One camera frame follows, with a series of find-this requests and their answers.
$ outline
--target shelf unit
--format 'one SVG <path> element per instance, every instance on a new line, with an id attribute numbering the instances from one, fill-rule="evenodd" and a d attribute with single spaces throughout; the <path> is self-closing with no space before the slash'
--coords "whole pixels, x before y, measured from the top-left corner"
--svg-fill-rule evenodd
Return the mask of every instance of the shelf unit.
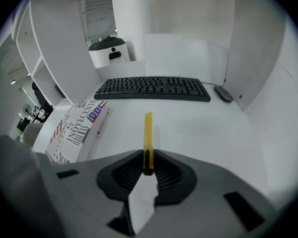
<path id="1" fill-rule="evenodd" d="M 76 0 L 29 0 L 16 43 L 26 69 L 50 105 L 82 101 L 100 82 L 86 47 Z"/>

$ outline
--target black keyboard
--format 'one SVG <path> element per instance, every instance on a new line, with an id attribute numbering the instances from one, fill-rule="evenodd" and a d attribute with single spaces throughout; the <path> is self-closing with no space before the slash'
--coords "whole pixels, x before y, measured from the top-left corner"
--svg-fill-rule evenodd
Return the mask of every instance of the black keyboard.
<path id="1" fill-rule="evenodd" d="M 202 83 L 184 77 L 123 77 L 108 79 L 94 95 L 104 99 L 211 100 Z"/>

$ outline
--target desk surface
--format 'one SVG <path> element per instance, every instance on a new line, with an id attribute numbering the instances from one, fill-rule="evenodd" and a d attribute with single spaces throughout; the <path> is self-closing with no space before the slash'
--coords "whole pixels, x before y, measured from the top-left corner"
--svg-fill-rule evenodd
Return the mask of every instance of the desk surface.
<path id="1" fill-rule="evenodd" d="M 93 100 L 99 84 L 86 98 Z M 204 84 L 211 101 L 108 100 L 108 124 L 95 158 L 142 149 L 145 113 L 152 111 L 152 143 L 155 149 L 180 153 L 227 168 L 263 194 L 268 183 L 264 157 L 257 136 L 235 102 L 225 103 L 212 85 Z M 57 107 L 41 129 L 33 150 L 44 152 L 70 106 Z"/>

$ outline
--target yellow object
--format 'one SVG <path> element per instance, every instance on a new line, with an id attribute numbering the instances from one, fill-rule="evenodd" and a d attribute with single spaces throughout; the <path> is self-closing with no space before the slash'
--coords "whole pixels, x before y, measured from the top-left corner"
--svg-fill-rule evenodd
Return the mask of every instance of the yellow object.
<path id="1" fill-rule="evenodd" d="M 146 158 L 146 152 L 149 150 L 149 159 Z M 145 114 L 145 136 L 144 136 L 144 165 L 146 168 L 153 171 L 153 147 L 152 147 L 152 112 Z"/>

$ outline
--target computer mouse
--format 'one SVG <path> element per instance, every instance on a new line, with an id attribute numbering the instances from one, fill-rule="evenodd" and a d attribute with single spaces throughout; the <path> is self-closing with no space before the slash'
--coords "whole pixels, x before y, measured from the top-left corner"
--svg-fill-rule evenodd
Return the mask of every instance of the computer mouse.
<path id="1" fill-rule="evenodd" d="M 219 97 L 222 99 L 222 101 L 225 101 L 225 102 L 233 101 L 232 95 L 228 91 L 226 91 L 223 87 L 215 86 L 214 90 L 219 95 Z"/>

